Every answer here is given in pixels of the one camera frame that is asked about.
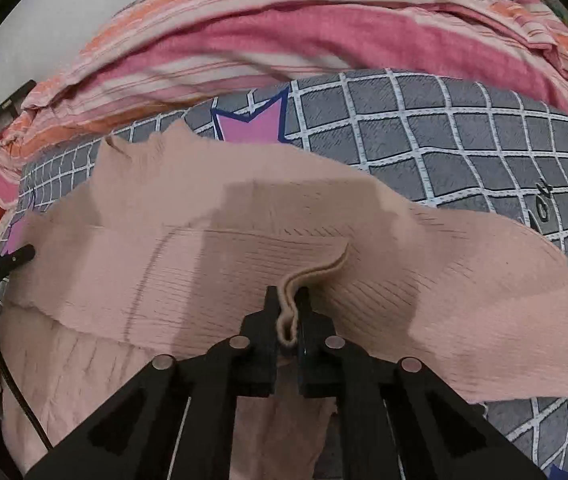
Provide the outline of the pink knitted sweater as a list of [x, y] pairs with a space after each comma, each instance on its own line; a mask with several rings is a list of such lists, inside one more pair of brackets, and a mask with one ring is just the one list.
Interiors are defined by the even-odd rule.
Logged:
[[154, 356], [200, 356], [274, 287], [297, 341], [308, 286], [337, 332], [415, 356], [468, 402], [568, 396], [568, 260], [491, 212], [435, 209], [289, 144], [215, 141], [185, 122], [108, 136], [93, 174], [20, 222], [0, 348], [58, 443]]

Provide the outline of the grey checked star-print cloth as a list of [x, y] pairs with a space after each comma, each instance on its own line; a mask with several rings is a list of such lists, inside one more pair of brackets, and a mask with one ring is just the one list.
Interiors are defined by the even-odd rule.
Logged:
[[[247, 130], [252, 122], [282, 124], [284, 140], [301, 150], [362, 169], [415, 203], [522, 222], [568, 258], [568, 115], [516, 92], [428, 74], [359, 70], [216, 96], [113, 129], [107, 139], [142, 143], [180, 119], [199, 136], [219, 141], [235, 139], [231, 130]], [[26, 164], [10, 238], [0, 249], [12, 250], [28, 210], [44, 212], [92, 179], [105, 150], [102, 137], [82, 134]], [[45, 336], [42, 343], [57, 344], [49, 364], [68, 371], [54, 370], [52, 385], [40, 388], [35, 364], [41, 359], [33, 361], [30, 347], [7, 356], [22, 339], [13, 344], [6, 335], [10, 369], [54, 444], [96, 408], [89, 392], [99, 404], [149, 356], [149, 350], [79, 335], [44, 314], [19, 310], [9, 305], [4, 286], [0, 292], [4, 333], [26, 326]], [[93, 360], [104, 357], [114, 365], [112, 384], [95, 376], [92, 363], [75, 385], [70, 370], [87, 365], [93, 350]], [[484, 405], [490, 422], [546, 474], [568, 474], [568, 398], [531, 395]]]

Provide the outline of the pink orange striped quilt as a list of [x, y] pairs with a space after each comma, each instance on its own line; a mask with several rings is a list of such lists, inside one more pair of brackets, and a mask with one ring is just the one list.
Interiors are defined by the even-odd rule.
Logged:
[[568, 27], [539, 0], [142, 0], [28, 94], [0, 132], [0, 208], [23, 166], [83, 133], [278, 81], [403, 68], [568, 113]]

